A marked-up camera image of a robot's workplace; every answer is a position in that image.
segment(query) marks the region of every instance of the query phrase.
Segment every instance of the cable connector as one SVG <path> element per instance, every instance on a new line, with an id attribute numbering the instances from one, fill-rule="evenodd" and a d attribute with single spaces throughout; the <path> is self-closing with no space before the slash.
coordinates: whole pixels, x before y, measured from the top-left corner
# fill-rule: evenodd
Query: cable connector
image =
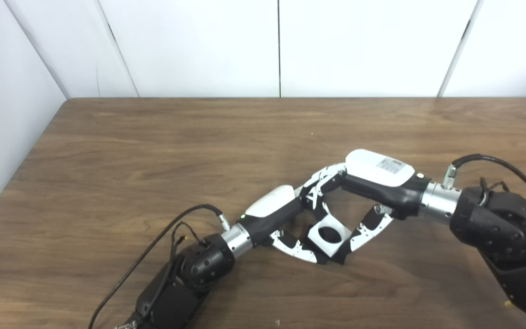
<path id="1" fill-rule="evenodd" d="M 228 223 L 228 220 L 226 219 L 225 215 L 220 214 L 218 215 L 218 218 L 219 218 L 219 221 L 221 221 L 223 230 L 225 230 L 225 232 L 228 232 L 228 230 L 230 230 L 230 224 Z"/>
<path id="2" fill-rule="evenodd" d="M 456 179 L 456 174 L 458 169 L 453 164 L 447 167 L 446 175 L 444 176 L 444 181 L 442 182 L 442 188 L 444 190 L 449 190 L 453 187 L 453 182 Z"/>

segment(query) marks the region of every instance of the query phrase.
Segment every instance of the silver metal connector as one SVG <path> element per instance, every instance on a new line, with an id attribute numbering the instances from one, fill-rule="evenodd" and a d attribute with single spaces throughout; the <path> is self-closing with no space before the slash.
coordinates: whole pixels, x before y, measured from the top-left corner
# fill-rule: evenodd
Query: silver metal connector
<path id="1" fill-rule="evenodd" d="M 115 325 L 113 329 L 137 329 L 137 322 L 125 323 L 124 325 Z"/>
<path id="2" fill-rule="evenodd" d="M 387 206 L 383 206 L 382 204 L 376 204 L 374 205 L 374 211 L 376 211 L 377 214 L 392 214 L 393 208 L 389 208 Z"/>
<path id="3" fill-rule="evenodd" d="M 446 175 L 444 176 L 444 181 L 442 182 L 442 189 L 449 190 L 453 187 L 453 182 L 456 180 L 457 168 L 451 164 L 447 167 Z"/>
<path id="4" fill-rule="evenodd" d="M 223 226 L 223 230 L 225 230 L 225 232 L 228 232 L 228 230 L 230 229 L 230 224 L 228 223 L 228 220 L 226 219 L 225 215 L 221 214 L 218 217 L 219 221 L 221 221 L 221 225 Z"/>

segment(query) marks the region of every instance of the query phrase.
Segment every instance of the panel seam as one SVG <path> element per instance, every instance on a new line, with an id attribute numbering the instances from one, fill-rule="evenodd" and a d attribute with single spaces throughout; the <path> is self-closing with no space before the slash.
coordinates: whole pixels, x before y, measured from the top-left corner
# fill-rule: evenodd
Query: panel seam
<path id="1" fill-rule="evenodd" d="M 21 31 L 23 31 L 23 34 L 27 37 L 27 40 L 32 45 L 32 48 L 34 48 L 36 54 L 38 54 L 38 57 L 40 58 L 40 60 L 44 64 L 44 67 L 46 67 L 46 69 L 48 70 L 48 73 L 50 73 L 50 75 L 52 76 L 52 79 L 54 80 L 54 82 L 56 82 L 56 85 L 58 85 L 58 88 L 60 88 L 60 91 L 62 92 L 64 97 L 67 100 L 69 100 L 71 98 L 71 96 L 68 93 L 68 90 L 64 87 L 64 84 L 60 80 L 60 77 L 58 77 L 58 74 L 56 73 L 56 71 L 54 71 L 52 66 L 46 61 L 46 59 L 42 55 L 42 52 L 40 51 L 40 47 L 38 46 L 38 44 L 37 44 L 36 40 L 34 39 L 33 35 L 28 31 L 27 27 L 25 27 L 23 25 L 23 23 L 21 22 L 19 17 L 17 17 L 16 12 L 13 11 L 12 7 L 9 5 L 8 0 L 3 0 L 3 2 L 7 6 L 9 12 L 13 16 L 13 18 L 15 19 L 17 24 L 19 25 L 19 28 L 21 29 Z"/>
<path id="2" fill-rule="evenodd" d="M 280 16 L 279 16 L 279 0 L 277 0 L 277 55 L 279 66 L 279 97 L 281 98 L 281 30 L 280 30 Z"/>
<path id="3" fill-rule="evenodd" d="M 451 62 L 449 63 L 449 67 L 447 68 L 442 84 L 440 85 L 440 90 L 438 91 L 438 94 L 437 94 L 438 97 L 444 96 L 445 90 L 447 88 L 447 84 L 452 78 L 453 71 L 455 70 L 456 65 L 458 64 L 458 61 L 460 60 L 460 56 L 462 55 L 462 50 L 464 49 L 464 46 L 466 45 L 466 42 L 468 41 L 468 37 L 470 36 L 472 27 L 474 27 L 474 23 L 476 22 L 476 18 L 478 17 L 478 13 L 480 12 L 480 9 L 482 8 L 483 3 L 484 3 L 484 0 L 477 0 L 476 4 L 474 5 L 474 9 L 472 9 L 472 14 L 470 15 L 470 19 L 466 23 L 466 27 L 464 29 L 464 32 L 462 33 L 462 38 L 460 39 L 460 42 L 458 42 L 458 46 L 456 47 L 456 52 L 453 54 L 453 58 Z"/>
<path id="4" fill-rule="evenodd" d="M 119 55 L 119 60 L 121 61 L 121 64 L 123 67 L 125 67 L 125 71 L 127 72 L 127 75 L 129 76 L 129 81 L 131 82 L 131 85 L 133 86 L 133 89 L 135 90 L 135 94 L 137 97 L 140 97 L 139 91 L 137 90 L 137 85 L 135 84 L 135 81 L 133 80 L 133 75 L 131 75 L 131 71 L 129 70 L 129 66 L 127 65 L 127 62 L 125 62 L 125 57 L 123 56 L 123 52 L 121 51 L 121 47 L 119 46 L 119 43 L 117 42 L 117 38 L 115 38 L 115 34 L 113 33 L 113 29 L 111 28 L 111 25 L 109 24 L 109 20 L 107 19 L 107 14 L 105 13 L 105 10 L 103 8 L 103 5 L 101 4 L 100 0 L 95 0 L 96 5 L 99 8 L 100 11 L 100 18 L 103 20 L 104 25 L 108 28 L 109 33 L 111 35 L 111 39 L 113 40 L 113 45 L 117 49 L 117 54 Z"/>

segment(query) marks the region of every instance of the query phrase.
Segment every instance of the white block with hole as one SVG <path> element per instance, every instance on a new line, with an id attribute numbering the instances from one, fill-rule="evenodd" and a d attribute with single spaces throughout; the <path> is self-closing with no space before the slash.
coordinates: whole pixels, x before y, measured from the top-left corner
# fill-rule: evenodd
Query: white block with hole
<path id="1" fill-rule="evenodd" d="M 320 229 L 330 227 L 340 235 L 340 241 L 336 243 L 331 243 L 320 235 Z M 313 227 L 311 227 L 307 237 L 314 242 L 326 255 L 329 257 L 332 257 L 340 246 L 348 240 L 348 238 L 351 236 L 352 232 L 347 229 L 344 224 L 342 224 L 338 219 L 334 218 L 334 216 L 328 214 L 324 219 L 316 223 Z"/>

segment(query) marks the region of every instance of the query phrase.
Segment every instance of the black wire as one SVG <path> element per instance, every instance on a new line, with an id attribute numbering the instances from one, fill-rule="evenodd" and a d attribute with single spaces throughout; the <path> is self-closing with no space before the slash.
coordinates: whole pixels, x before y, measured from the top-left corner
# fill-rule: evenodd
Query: black wire
<path id="1" fill-rule="evenodd" d="M 119 281 L 117 282 L 115 287 L 113 287 L 113 289 L 111 289 L 111 291 L 109 292 L 109 294 L 107 294 L 105 299 L 102 300 L 102 302 L 100 302 L 100 304 L 96 307 L 96 310 L 94 311 L 94 313 L 92 313 L 92 316 L 90 317 L 90 322 L 88 323 L 88 329 L 92 329 L 93 325 L 95 324 L 96 317 L 99 315 L 99 312 L 102 310 L 102 308 L 105 306 L 105 304 L 107 304 L 109 299 L 111 299 L 111 297 L 113 297 L 115 292 L 117 292 L 117 290 L 119 290 L 119 288 L 123 285 L 123 283 L 125 283 L 125 280 L 127 280 L 129 275 L 131 275 L 131 273 L 133 273 L 133 271 L 136 269 L 137 265 L 139 265 L 142 262 L 142 260 L 149 254 L 149 252 L 159 242 L 159 240 L 161 240 L 161 238 L 163 238 L 163 236 L 172 228 L 172 226 L 174 226 L 175 223 L 177 223 L 180 219 L 182 219 L 182 217 L 188 215 L 190 212 L 192 212 L 194 210 L 198 210 L 198 209 L 203 209 L 203 208 L 213 211 L 213 213 L 215 213 L 215 215 L 217 215 L 217 216 L 220 216 L 223 213 L 219 208 L 216 208 L 215 206 L 212 206 L 210 204 L 199 204 L 197 206 L 194 206 L 192 208 L 188 208 L 188 209 L 184 210 L 184 212 L 182 212 L 176 218 L 174 218 L 174 220 L 171 221 L 168 224 L 168 226 L 166 226 L 165 229 L 163 229 L 161 231 L 161 233 L 158 234 L 157 237 L 155 237 L 154 241 L 152 241 L 152 243 L 150 243 L 150 245 L 146 248 L 146 250 L 144 250 L 144 252 L 142 252 L 142 254 L 140 254 L 140 256 L 137 258 L 137 260 L 135 260 L 135 262 L 133 262 L 133 265 L 131 265 L 131 267 L 129 267 L 129 269 L 125 272 L 123 277 L 121 277 L 121 279 L 119 279 Z"/>
<path id="2" fill-rule="evenodd" d="M 454 160 L 452 162 L 452 165 L 455 166 L 457 169 L 467 162 L 472 162 L 476 160 L 486 160 L 486 161 L 498 163 L 499 165 L 512 171 L 515 175 L 517 175 L 520 179 L 522 179 L 522 181 L 526 183 L 526 175 L 522 171 L 520 171 L 517 167 L 513 166 L 512 164 L 504 160 L 501 160 L 499 158 L 495 158 L 494 156 L 483 155 L 483 154 L 470 154 L 470 155 L 466 155 L 459 159 Z"/>
<path id="3" fill-rule="evenodd" d="M 174 257 L 176 255 L 176 251 L 177 251 L 178 245 L 183 241 L 183 239 L 181 239 L 180 241 L 178 241 L 178 243 L 176 243 L 176 231 L 178 230 L 178 228 L 181 225 L 185 225 L 186 227 L 188 227 L 188 229 L 190 229 L 190 232 L 192 232 L 192 235 L 194 236 L 196 241 L 200 241 L 200 239 L 198 238 L 198 235 L 196 235 L 196 233 L 194 232 L 192 227 L 190 227 L 190 225 L 188 225 L 187 223 L 184 223 L 184 222 L 180 222 L 180 223 L 178 223 L 178 225 L 176 225 L 176 227 L 172 231 L 172 245 L 171 245 L 171 248 L 169 249 L 168 267 L 166 267 L 165 273 L 164 273 L 164 275 L 163 275 L 163 277 L 161 279 L 161 282 L 159 283 L 159 288 L 157 290 L 155 290 L 155 295 L 152 298 L 152 301 L 148 304 L 147 310 L 146 310 L 145 314 L 142 316 L 142 318 L 140 318 L 139 323 L 142 323 L 144 320 L 146 320 L 148 317 L 150 317 L 150 315 L 152 314 L 152 309 L 155 306 L 155 302 L 157 302 L 157 300 L 159 299 L 159 295 L 161 295 L 161 293 L 165 289 L 165 285 L 167 285 L 168 279 L 170 279 L 170 277 L 172 275 L 172 270 L 175 267 L 173 265 L 174 264 Z"/>

